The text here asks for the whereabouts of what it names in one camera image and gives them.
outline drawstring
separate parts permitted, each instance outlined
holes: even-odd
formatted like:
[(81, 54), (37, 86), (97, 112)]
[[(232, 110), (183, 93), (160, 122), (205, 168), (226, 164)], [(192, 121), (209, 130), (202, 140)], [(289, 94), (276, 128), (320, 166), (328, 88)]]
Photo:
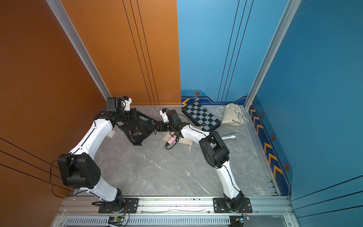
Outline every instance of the drawstring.
[(245, 117), (245, 110), (242, 111), (242, 116), (245, 119), (246, 122), (249, 122), (249, 120)]

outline black line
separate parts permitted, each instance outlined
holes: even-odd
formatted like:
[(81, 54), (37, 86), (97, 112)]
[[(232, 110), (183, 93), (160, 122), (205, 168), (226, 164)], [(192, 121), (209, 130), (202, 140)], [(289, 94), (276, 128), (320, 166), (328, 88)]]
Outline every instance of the black line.
[(46, 171), (46, 170), (44, 170), (44, 169), (41, 169), (41, 168), (39, 168), (39, 167), (37, 167), (37, 166), (35, 166), (35, 165), (33, 165), (33, 164), (30, 164), (29, 162), (26, 162), (26, 161), (21, 160), (20, 158), (17, 158), (17, 157), (15, 157), (15, 156), (11, 155), (11, 154), (8, 154), (8, 153), (6, 153), (5, 151), (0, 150), (0, 152), (3, 152), (4, 154), (7, 154), (7, 155), (9, 155), (9, 156), (11, 156), (11, 157), (13, 157), (13, 158), (16, 158), (17, 160), (20, 160), (20, 161), (22, 161), (22, 162), (25, 162), (26, 164), (29, 164), (29, 165), (31, 165), (31, 166), (33, 166), (33, 167), (35, 167), (35, 168), (37, 168), (37, 169), (40, 169), (40, 170), (42, 170), (42, 171), (44, 171), (44, 172), (50, 173), (50, 172), (48, 172), (48, 171)]
[[(363, 205), (343, 208), (343, 209), (339, 209), (339, 210), (332, 210), (332, 211), (322, 212), (322, 213), (318, 213), (318, 214), (326, 214), (326, 213), (335, 212), (335, 211), (349, 210), (349, 209), (358, 208), (358, 207), (363, 207)], [(318, 215), (318, 214), (310, 214), (310, 215), (305, 215), (305, 216), (301, 216), (301, 217), (297, 217), (297, 218), (304, 218), (304, 217), (314, 216), (314, 215)]]
[(160, 102), (159, 102), (159, 96), (158, 96), (158, 90), (156, 89), (156, 84), (155, 84), (154, 72), (152, 71), (152, 65), (151, 65), (151, 60), (150, 60), (149, 48), (147, 47), (146, 36), (145, 36), (145, 30), (144, 30), (144, 25), (142, 24), (141, 13), (140, 13), (140, 8), (139, 8), (139, 2), (138, 2), (138, 0), (136, 0), (136, 2), (137, 2), (137, 8), (139, 9), (139, 15), (140, 15), (140, 20), (141, 20), (142, 31), (143, 31), (143, 33), (144, 33), (144, 38), (145, 38), (145, 44), (146, 44), (147, 55), (149, 56), (149, 62), (150, 62), (150, 67), (151, 67), (151, 74), (152, 74), (152, 78), (153, 78), (153, 80), (154, 80), (154, 86), (155, 86), (156, 97), (157, 97), (157, 99), (158, 99), (158, 104), (160, 105)]
[[(47, 182), (47, 183), (49, 184), (49, 182), (48, 182), (48, 181), (45, 181), (45, 180), (43, 180), (43, 179), (37, 178), (37, 177), (35, 177), (35, 176), (32, 176), (32, 175), (30, 175), (30, 174), (24, 173), (24, 172), (22, 172), (22, 171), (20, 171), (20, 170), (16, 170), (16, 169), (14, 169), (14, 168), (11, 168), (11, 167), (6, 166), (6, 165), (1, 164), (1, 163), (0, 163), (0, 165), (5, 166), (5, 167), (7, 167), (7, 168), (9, 168), (9, 169), (12, 169), (12, 170), (18, 171), (18, 172), (23, 173), (23, 174), (25, 174), (25, 175), (28, 175), (28, 176), (30, 176), (30, 177), (34, 177), (34, 178), (36, 178), (36, 179), (38, 179), (38, 180), (41, 180), (41, 181)], [(62, 187), (62, 186), (55, 185), (55, 184), (52, 184), (52, 185), (57, 186), (57, 187), (60, 187), (60, 188), (63, 188), (63, 189), (68, 190), (68, 191), (70, 191), (70, 192), (73, 192), (73, 191), (71, 191), (71, 190), (69, 190), (69, 189), (67, 189), (67, 188)]]
[(343, 197), (346, 197), (346, 196), (358, 194), (358, 193), (361, 193), (361, 192), (363, 192), (363, 191), (357, 191), (355, 193), (351, 193), (351, 194), (348, 194), (348, 195), (342, 195), (342, 196), (339, 196), (339, 197), (336, 197), (336, 198), (333, 198), (333, 199), (327, 199), (325, 201), (321, 201), (321, 202), (318, 202), (318, 203), (313, 203), (313, 204), (306, 205), (306, 206), (303, 206), (303, 207), (295, 208), (294, 210), (297, 210), (297, 209), (300, 209), (300, 208), (304, 208), (304, 207), (308, 207), (308, 206), (312, 206), (312, 205), (319, 204), (319, 203), (323, 203), (323, 202), (327, 202), (327, 201), (330, 201), (330, 200), (335, 200), (335, 199), (343, 198)]
[(227, 81), (228, 81), (228, 74), (229, 74), (229, 70), (231, 69), (231, 65), (232, 65), (232, 61), (233, 61), (233, 55), (234, 55), (234, 51), (235, 51), (235, 49), (236, 49), (236, 44), (237, 44), (237, 40), (238, 40), (238, 35), (240, 34), (240, 29), (241, 29), (241, 24), (242, 24), (243, 15), (245, 14), (246, 4), (247, 4), (247, 0), (246, 0), (246, 3), (245, 3), (245, 7), (243, 8), (243, 13), (242, 13), (242, 17), (241, 17), (240, 27), (238, 28), (238, 32), (237, 32), (236, 42), (234, 43), (234, 48), (233, 48), (232, 58), (231, 58), (231, 62), (229, 63), (229, 68), (228, 68), (228, 73), (227, 73), (226, 83), (224, 84), (224, 89), (223, 89), (223, 94), (222, 94), (221, 102), (222, 102), (222, 100), (223, 100), (224, 91), (225, 91), (225, 89), (226, 89), (226, 85), (227, 85)]
[(228, 91), (227, 91), (227, 94), (226, 94), (226, 98), (224, 101), (227, 100), (227, 96), (228, 96), (228, 92), (229, 92), (229, 87), (231, 86), (231, 82), (232, 82), (232, 78), (233, 78), (233, 74), (234, 74), (234, 70), (236, 68), (236, 65), (237, 65), (237, 60), (238, 60), (238, 56), (240, 55), (240, 50), (241, 50), (241, 46), (242, 46), (242, 42), (243, 42), (243, 38), (245, 37), (245, 32), (246, 32), (246, 28), (247, 28), (247, 24), (248, 24), (248, 19), (249, 19), (249, 16), (251, 15), (251, 10), (252, 10), (252, 6), (253, 6), (253, 2), (254, 0), (252, 0), (252, 5), (251, 5), (251, 8), (250, 8), (250, 13), (248, 14), (248, 18), (247, 18), (247, 22), (246, 22), (246, 26), (245, 26), (245, 31), (243, 32), (243, 36), (242, 36), (242, 41), (241, 41), (241, 45), (240, 45), (240, 49), (238, 50), (238, 54), (237, 54), (237, 58), (236, 58), (236, 62), (234, 64), (234, 68), (233, 68), (233, 72), (232, 72), (232, 76), (231, 76), (231, 80), (229, 81), (229, 86), (228, 86)]
[(307, 194), (307, 195), (301, 196), (301, 197), (299, 197), (299, 198), (297, 198), (297, 199), (301, 199), (301, 198), (303, 198), (303, 197), (305, 197), (305, 196), (312, 195), (312, 194), (314, 194), (314, 193), (317, 193), (317, 192), (323, 191), (323, 190), (325, 190), (325, 189), (329, 189), (329, 188), (335, 187), (335, 186), (337, 186), (337, 185), (341, 185), (341, 184), (347, 183), (348, 181), (352, 181), (352, 180), (358, 179), (358, 178), (360, 178), (360, 177), (363, 177), (363, 175), (361, 175), (361, 176), (359, 176), (359, 177), (352, 178), (352, 179), (347, 180), (347, 181), (343, 181), (343, 182), (341, 182), (341, 183), (339, 183), (339, 184), (336, 184), (336, 185), (333, 185), (333, 186), (330, 186), (330, 187), (327, 187), (327, 188), (321, 189), (321, 190), (319, 190), (319, 191), (316, 191), (316, 192), (313, 192), (313, 193), (310, 193), (310, 194)]
[(30, 154), (30, 155), (32, 155), (32, 156), (34, 156), (34, 157), (36, 157), (36, 158), (40, 159), (40, 160), (42, 160), (43, 162), (46, 162), (46, 163), (48, 163), (48, 164), (50, 165), (50, 163), (49, 163), (49, 162), (47, 162), (46, 160), (43, 160), (43, 159), (41, 159), (41, 158), (39, 158), (39, 157), (37, 157), (37, 156), (33, 155), (32, 153), (30, 153), (30, 152), (28, 152), (28, 151), (24, 150), (23, 148), (20, 148), (20, 147), (16, 146), (15, 144), (13, 144), (13, 143), (11, 143), (11, 142), (9, 142), (9, 141), (7, 141), (7, 140), (5, 140), (5, 139), (1, 138), (1, 137), (0, 137), (0, 139), (2, 139), (3, 141), (7, 142), (8, 144), (11, 144), (11, 145), (13, 145), (13, 146), (14, 146), (14, 147), (16, 147), (16, 148), (19, 148), (20, 150), (22, 150), (22, 151), (24, 151), (24, 152), (26, 152), (26, 153), (28, 153), (28, 154)]
[(151, 105), (151, 99), (150, 99), (150, 95), (149, 95), (149, 90), (147, 89), (146, 80), (145, 80), (145, 76), (144, 76), (144, 71), (142, 70), (142, 67), (141, 67), (141, 62), (140, 62), (139, 54), (137, 53), (137, 48), (136, 48), (136, 43), (135, 43), (134, 35), (132, 34), (132, 30), (131, 30), (131, 25), (130, 25), (129, 17), (127, 16), (126, 7), (125, 7), (125, 3), (123, 2), (123, 0), (122, 0), (122, 4), (123, 4), (123, 7), (124, 7), (124, 9), (125, 9), (127, 22), (129, 23), (129, 27), (130, 27), (130, 31), (131, 31), (131, 36), (132, 36), (132, 39), (133, 39), (133, 41), (134, 41), (134, 45), (135, 45), (135, 50), (136, 50), (137, 58), (139, 59), (139, 64), (140, 64), (140, 68), (141, 68), (142, 76), (144, 77), (145, 87), (146, 87), (147, 95), (149, 96), (149, 101), (150, 101), (150, 105)]
[(134, 9), (132, 8), (131, 0), (130, 0), (130, 5), (131, 5), (132, 14), (133, 14), (133, 16), (134, 16), (134, 21), (135, 21), (135, 26), (136, 26), (137, 35), (138, 35), (138, 37), (139, 37), (139, 42), (140, 42), (140, 47), (141, 47), (142, 56), (144, 57), (144, 62), (145, 62), (145, 67), (146, 67), (147, 77), (149, 78), (149, 84), (150, 84), (150, 88), (151, 88), (152, 98), (154, 99), (154, 103), (156, 104), (156, 102), (155, 102), (155, 97), (154, 97), (154, 92), (152, 91), (152, 87), (151, 87), (151, 81), (150, 81), (150, 76), (149, 76), (149, 70), (147, 70), (147, 65), (146, 65), (146, 60), (145, 60), (144, 50), (142, 49), (141, 39), (140, 39), (140, 35), (139, 35), (139, 29), (137, 28), (136, 19), (135, 19), (135, 14), (134, 14)]
[(229, 52), (229, 46), (231, 45), (232, 34), (233, 34), (234, 24), (236, 23), (236, 17), (237, 17), (237, 12), (238, 12), (238, 6), (239, 6), (239, 5), (240, 5), (240, 0), (238, 0), (237, 10), (236, 10), (236, 15), (234, 16), (233, 27), (232, 27), (231, 37), (230, 37), (230, 39), (229, 39), (229, 45), (228, 45), (228, 50), (227, 50), (226, 61), (224, 62), (224, 68), (223, 68), (223, 73), (222, 73), (221, 84), (219, 85), (219, 91), (218, 91), (217, 101), (218, 101), (218, 99), (219, 99), (219, 93), (221, 92), (222, 81), (223, 81), (223, 74), (224, 74), (224, 70), (225, 70), (225, 68), (226, 68), (227, 57), (228, 57), (228, 52)]

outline silver microphone head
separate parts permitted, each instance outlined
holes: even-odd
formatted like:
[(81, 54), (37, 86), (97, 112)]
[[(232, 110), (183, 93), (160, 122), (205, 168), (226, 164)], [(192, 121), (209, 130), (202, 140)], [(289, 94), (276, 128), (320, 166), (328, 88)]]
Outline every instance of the silver microphone head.
[(221, 138), (223, 140), (227, 140), (227, 139), (238, 139), (240, 137), (240, 135), (238, 133), (231, 133), (231, 134), (227, 134), (227, 135), (222, 135)]

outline blue wall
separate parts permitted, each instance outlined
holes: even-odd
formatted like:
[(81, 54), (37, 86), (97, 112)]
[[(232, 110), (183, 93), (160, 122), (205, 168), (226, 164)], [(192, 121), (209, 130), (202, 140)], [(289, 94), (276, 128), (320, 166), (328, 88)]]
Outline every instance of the blue wall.
[(363, 1), (301, 1), (257, 93), (293, 168), (302, 227), (340, 226), (340, 215), (361, 226), (362, 52)]
[(214, 102), (246, 96), (287, 0), (177, 3), (181, 89)]

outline chessboard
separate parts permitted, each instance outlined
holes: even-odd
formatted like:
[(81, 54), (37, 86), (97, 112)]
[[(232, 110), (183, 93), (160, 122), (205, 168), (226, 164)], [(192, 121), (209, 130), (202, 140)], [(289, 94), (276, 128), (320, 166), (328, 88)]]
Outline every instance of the chessboard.
[(213, 114), (211, 114), (200, 103), (194, 101), (187, 106), (181, 108), (181, 111), (189, 118), (196, 126), (202, 126), (203, 131), (213, 131), (221, 125)]

